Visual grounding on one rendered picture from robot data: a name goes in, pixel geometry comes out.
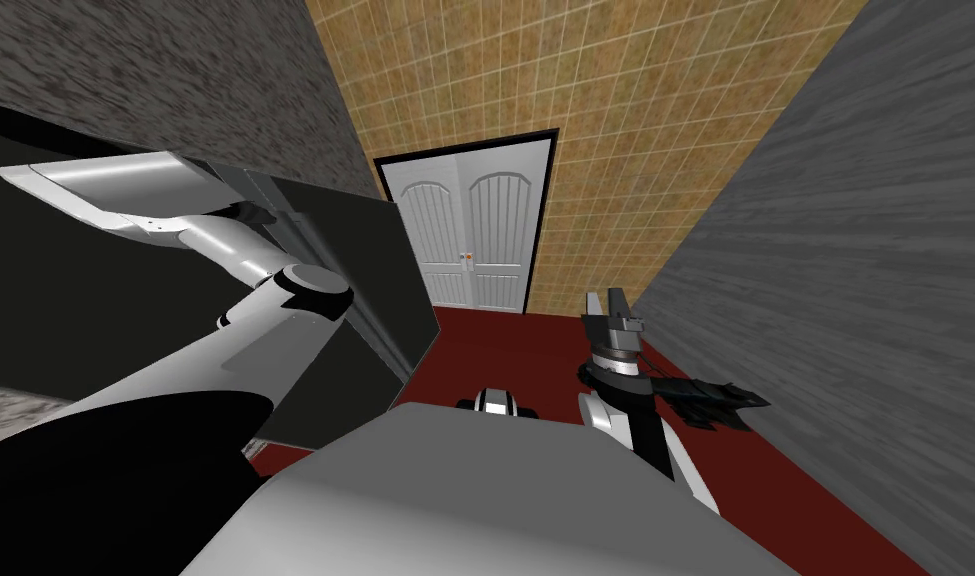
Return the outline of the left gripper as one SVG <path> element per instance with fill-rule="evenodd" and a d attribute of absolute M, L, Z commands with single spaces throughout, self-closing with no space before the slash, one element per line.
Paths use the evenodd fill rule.
<path fill-rule="evenodd" d="M 171 152 L 1 167 L 9 183 L 84 221 L 174 218 L 218 209 L 218 179 Z"/>

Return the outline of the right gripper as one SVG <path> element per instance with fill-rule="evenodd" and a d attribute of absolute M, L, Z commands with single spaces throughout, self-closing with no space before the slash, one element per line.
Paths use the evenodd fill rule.
<path fill-rule="evenodd" d="M 586 314 L 581 316 L 592 354 L 609 357 L 631 357 L 642 352 L 640 334 L 644 331 L 641 318 L 631 317 L 631 310 L 622 288 L 607 290 L 608 315 L 597 292 L 586 294 Z"/>

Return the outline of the white double door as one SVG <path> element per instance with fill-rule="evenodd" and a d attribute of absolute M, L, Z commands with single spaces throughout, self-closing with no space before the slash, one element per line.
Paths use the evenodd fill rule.
<path fill-rule="evenodd" d="M 558 136 L 545 129 L 375 159 L 433 305 L 527 311 Z"/>

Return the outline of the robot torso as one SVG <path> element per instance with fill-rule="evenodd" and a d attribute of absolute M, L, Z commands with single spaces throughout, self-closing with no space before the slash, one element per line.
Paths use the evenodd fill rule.
<path fill-rule="evenodd" d="M 798 576 L 591 427 L 406 403 L 274 474 L 180 576 Z"/>

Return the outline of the dark door leaf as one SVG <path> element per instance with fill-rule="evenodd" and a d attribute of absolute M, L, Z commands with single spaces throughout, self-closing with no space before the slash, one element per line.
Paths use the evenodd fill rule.
<path fill-rule="evenodd" d="M 258 438 L 316 450 L 398 404 L 440 332 L 398 208 L 242 168 L 199 165 L 274 216 L 257 232 L 339 274 L 354 292 L 340 328 Z"/>

